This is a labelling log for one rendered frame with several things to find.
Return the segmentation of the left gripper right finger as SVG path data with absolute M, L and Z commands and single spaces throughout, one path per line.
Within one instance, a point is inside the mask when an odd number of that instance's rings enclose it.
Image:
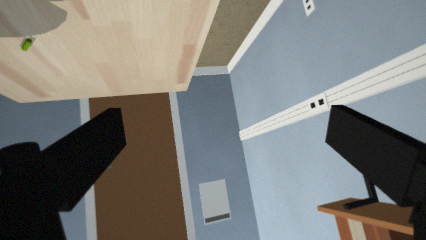
M 331 105 L 325 142 L 399 207 L 413 207 L 413 240 L 426 240 L 426 143 L 345 105 Z

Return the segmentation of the lime green rod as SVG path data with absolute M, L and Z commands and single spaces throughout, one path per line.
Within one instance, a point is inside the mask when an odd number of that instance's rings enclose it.
M 25 42 L 22 45 L 22 50 L 27 51 L 31 43 L 32 43 L 32 39 L 26 38 Z

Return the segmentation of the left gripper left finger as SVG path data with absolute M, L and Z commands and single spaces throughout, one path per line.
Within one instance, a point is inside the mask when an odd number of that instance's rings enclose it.
M 44 150 L 0 149 L 0 240 L 67 240 L 71 212 L 126 146 L 121 108 L 108 108 Z

